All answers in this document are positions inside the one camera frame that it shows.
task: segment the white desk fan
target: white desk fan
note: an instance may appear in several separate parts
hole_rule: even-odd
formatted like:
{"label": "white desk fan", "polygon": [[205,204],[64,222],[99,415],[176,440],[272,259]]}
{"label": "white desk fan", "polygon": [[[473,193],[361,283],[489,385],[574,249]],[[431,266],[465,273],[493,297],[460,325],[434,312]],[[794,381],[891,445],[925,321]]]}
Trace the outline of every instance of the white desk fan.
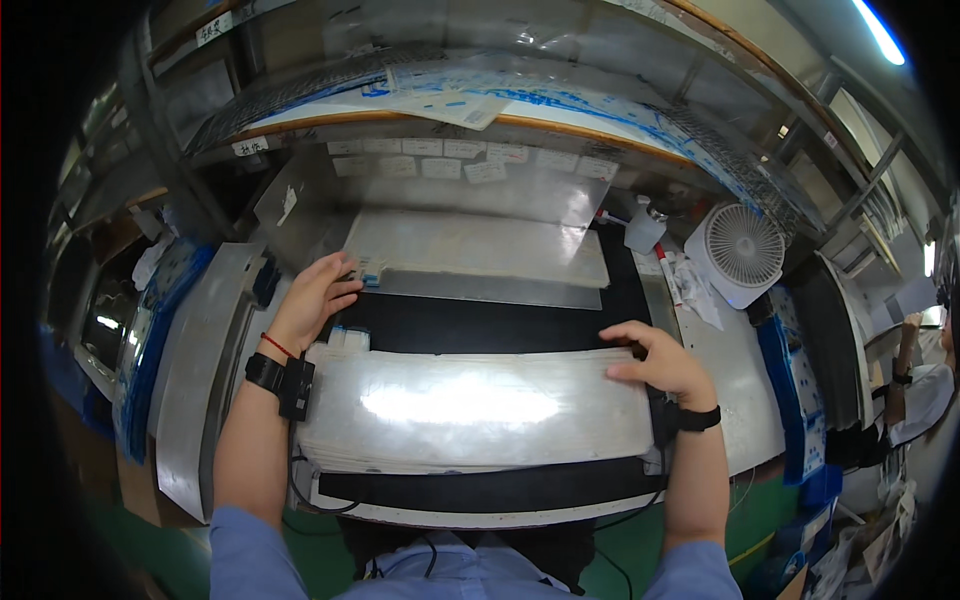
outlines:
{"label": "white desk fan", "polygon": [[785,250],[773,223],[743,204],[715,206],[684,245],[684,252],[737,309],[749,306],[780,279]]}

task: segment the green floor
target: green floor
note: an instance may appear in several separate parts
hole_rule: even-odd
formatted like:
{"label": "green floor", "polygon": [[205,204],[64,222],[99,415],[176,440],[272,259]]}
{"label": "green floor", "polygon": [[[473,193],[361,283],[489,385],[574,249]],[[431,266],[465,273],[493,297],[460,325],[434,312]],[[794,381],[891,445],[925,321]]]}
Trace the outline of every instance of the green floor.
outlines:
{"label": "green floor", "polygon": [[[746,490],[746,484],[737,485],[735,498],[739,500]],[[790,520],[796,506],[797,489],[783,487],[779,478],[753,484],[731,513],[727,526],[727,556],[736,559],[731,570],[737,581],[742,582],[763,559],[766,546],[746,557],[740,555]],[[206,529],[158,529],[122,507],[111,507],[102,501],[90,500],[88,513],[121,559],[131,568],[140,567],[154,575],[172,599],[201,600],[208,596],[210,548]],[[332,516],[288,511],[287,517],[293,526],[304,531],[336,529]],[[653,576],[662,535],[662,504],[596,535],[597,547],[630,574],[636,598]],[[286,540],[313,598],[329,598],[349,586],[352,562],[338,536],[307,537],[288,531]],[[604,600],[627,597],[623,576],[600,556],[584,571],[580,584],[588,595]]]}

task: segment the white paper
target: white paper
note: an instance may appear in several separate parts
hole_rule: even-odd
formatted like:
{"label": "white paper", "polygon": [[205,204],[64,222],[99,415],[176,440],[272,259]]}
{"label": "white paper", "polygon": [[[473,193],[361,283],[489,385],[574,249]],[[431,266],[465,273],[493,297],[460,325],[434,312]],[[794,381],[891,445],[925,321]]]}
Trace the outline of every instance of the white paper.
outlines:
{"label": "white paper", "polygon": [[403,153],[418,156],[443,156],[444,141],[439,137],[404,137]]}
{"label": "white paper", "polygon": [[487,143],[487,160],[490,162],[526,162],[530,156],[530,149],[526,146],[513,144]]}
{"label": "white paper", "polygon": [[613,181],[613,176],[616,175],[616,170],[619,168],[619,164],[609,160],[581,156],[580,162],[577,163],[577,175],[596,180]]}
{"label": "white paper", "polygon": [[337,177],[364,176],[367,175],[367,159],[363,156],[334,158],[333,168],[337,170]]}
{"label": "white paper", "polygon": [[416,177],[417,160],[412,156],[380,158],[380,173],[384,177]]}
{"label": "white paper", "polygon": [[345,142],[326,142],[326,153],[333,155],[359,155],[363,152],[363,142],[351,139]]}
{"label": "white paper", "polygon": [[475,142],[467,139],[445,139],[444,156],[451,158],[476,158],[487,150],[487,142]]}
{"label": "white paper", "polygon": [[233,148],[233,153],[237,156],[250,156],[258,152],[263,152],[264,150],[270,150],[270,146],[267,144],[267,138],[263,135],[233,142],[230,144],[230,147]]}
{"label": "white paper", "polygon": [[464,166],[467,181],[470,183],[486,183],[488,181],[503,181],[507,178],[507,168],[502,162],[478,162]]}
{"label": "white paper", "polygon": [[293,210],[296,205],[297,192],[294,191],[293,186],[287,185],[287,195],[283,198],[283,216],[276,222],[277,227],[283,225],[283,222],[287,220],[287,215],[290,214],[290,211]]}
{"label": "white paper", "polygon": [[197,30],[197,46],[203,46],[231,29],[233,29],[233,12],[227,11]]}
{"label": "white paper", "polygon": [[376,155],[398,155],[403,152],[399,137],[385,137],[363,140],[363,151]]}
{"label": "white paper", "polygon": [[424,158],[420,161],[420,171],[431,180],[458,180],[460,161],[456,158]]}
{"label": "white paper", "polygon": [[578,155],[572,155],[569,152],[559,152],[556,150],[544,150],[540,148],[537,151],[537,166],[541,169],[554,169],[564,173],[573,173],[577,168]]}

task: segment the plastic bottle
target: plastic bottle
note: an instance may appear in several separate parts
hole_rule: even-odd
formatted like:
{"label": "plastic bottle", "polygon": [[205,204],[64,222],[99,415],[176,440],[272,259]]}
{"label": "plastic bottle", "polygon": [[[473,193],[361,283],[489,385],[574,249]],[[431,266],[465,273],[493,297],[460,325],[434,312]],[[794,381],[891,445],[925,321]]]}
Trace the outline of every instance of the plastic bottle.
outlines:
{"label": "plastic bottle", "polygon": [[640,203],[640,210],[627,224],[623,245],[634,252],[649,254],[666,232],[666,215],[653,208],[645,196],[637,196],[636,201]]}

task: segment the hand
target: hand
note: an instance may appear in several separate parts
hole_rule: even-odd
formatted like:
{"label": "hand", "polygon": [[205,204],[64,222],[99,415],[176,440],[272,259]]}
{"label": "hand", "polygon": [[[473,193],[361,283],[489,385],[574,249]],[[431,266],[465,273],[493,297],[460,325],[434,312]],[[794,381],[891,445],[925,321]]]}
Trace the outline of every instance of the hand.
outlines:
{"label": "hand", "polygon": [[647,348],[646,360],[613,365],[607,376],[621,381],[642,381],[658,390],[677,395],[681,407],[707,412],[716,406],[716,392],[710,376],[684,347],[662,329],[639,321],[607,327],[600,338],[629,344],[639,342]]}
{"label": "hand", "polygon": [[901,338],[916,338],[920,332],[920,323],[923,320],[924,315],[922,313],[913,313],[912,315],[907,315],[903,319],[903,323],[900,325]]}
{"label": "hand", "polygon": [[[334,283],[353,268],[355,261],[344,262],[345,258],[346,252],[324,256],[304,269],[290,285],[267,335],[291,354],[300,356],[320,335],[330,315],[356,302],[356,292],[363,288],[361,281]],[[260,346],[265,348],[266,344],[264,340]]]}

